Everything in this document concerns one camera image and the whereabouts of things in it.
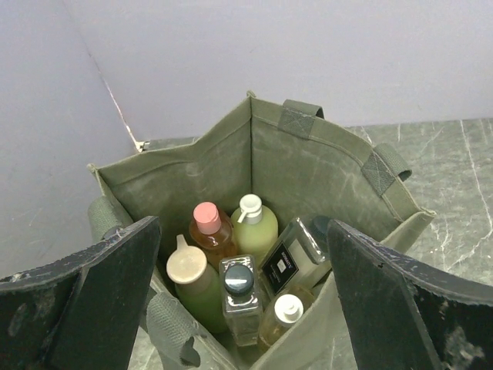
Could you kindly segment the clear square bottle yellow contents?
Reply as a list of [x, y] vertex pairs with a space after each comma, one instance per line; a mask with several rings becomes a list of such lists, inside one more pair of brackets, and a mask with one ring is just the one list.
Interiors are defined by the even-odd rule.
[[223, 316], [239, 347], [257, 343], [263, 314], [257, 269], [249, 254], [228, 257], [219, 265]]

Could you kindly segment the orange soap bottle pink cap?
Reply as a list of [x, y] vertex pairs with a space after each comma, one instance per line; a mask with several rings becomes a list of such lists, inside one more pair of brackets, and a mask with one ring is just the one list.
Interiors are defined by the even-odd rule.
[[216, 271], [222, 259], [239, 253], [229, 216], [212, 202], [195, 206], [189, 234]]

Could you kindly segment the green bottle pink pump cap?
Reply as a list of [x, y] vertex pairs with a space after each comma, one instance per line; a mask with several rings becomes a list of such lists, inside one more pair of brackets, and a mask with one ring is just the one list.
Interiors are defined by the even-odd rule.
[[182, 305], [204, 328], [213, 334], [228, 330], [219, 275], [205, 253], [189, 245], [182, 234], [176, 236], [176, 250], [166, 262], [166, 273]]

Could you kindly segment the clear square bottle black label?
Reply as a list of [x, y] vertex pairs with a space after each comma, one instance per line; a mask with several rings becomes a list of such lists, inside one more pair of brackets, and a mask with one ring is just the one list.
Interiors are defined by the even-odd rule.
[[295, 217], [260, 263], [260, 281], [269, 298], [295, 284], [314, 288], [330, 271], [324, 215]]

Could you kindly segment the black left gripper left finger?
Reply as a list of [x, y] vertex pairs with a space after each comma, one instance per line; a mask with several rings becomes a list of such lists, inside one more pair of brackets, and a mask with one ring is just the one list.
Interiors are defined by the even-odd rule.
[[1, 280], [3, 369], [126, 369], [161, 231], [145, 217], [99, 243]]

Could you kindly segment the amber bottle white cap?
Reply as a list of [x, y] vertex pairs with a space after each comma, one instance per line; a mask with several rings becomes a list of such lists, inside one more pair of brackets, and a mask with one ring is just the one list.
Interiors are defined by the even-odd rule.
[[314, 303], [313, 293], [300, 284], [283, 289], [268, 305], [260, 322], [257, 344], [265, 353], [292, 328]]

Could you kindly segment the yellow-green lotion bottle white cap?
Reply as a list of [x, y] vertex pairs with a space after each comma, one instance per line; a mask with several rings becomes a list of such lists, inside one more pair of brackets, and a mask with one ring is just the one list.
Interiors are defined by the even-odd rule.
[[278, 238], [276, 215], [250, 193], [241, 197], [230, 219], [240, 254], [251, 254], [259, 265]]

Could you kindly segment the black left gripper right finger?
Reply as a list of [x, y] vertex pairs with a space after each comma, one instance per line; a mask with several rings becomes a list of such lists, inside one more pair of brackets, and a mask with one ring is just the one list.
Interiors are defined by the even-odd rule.
[[339, 220], [327, 243], [359, 369], [490, 369], [492, 287], [383, 246]]

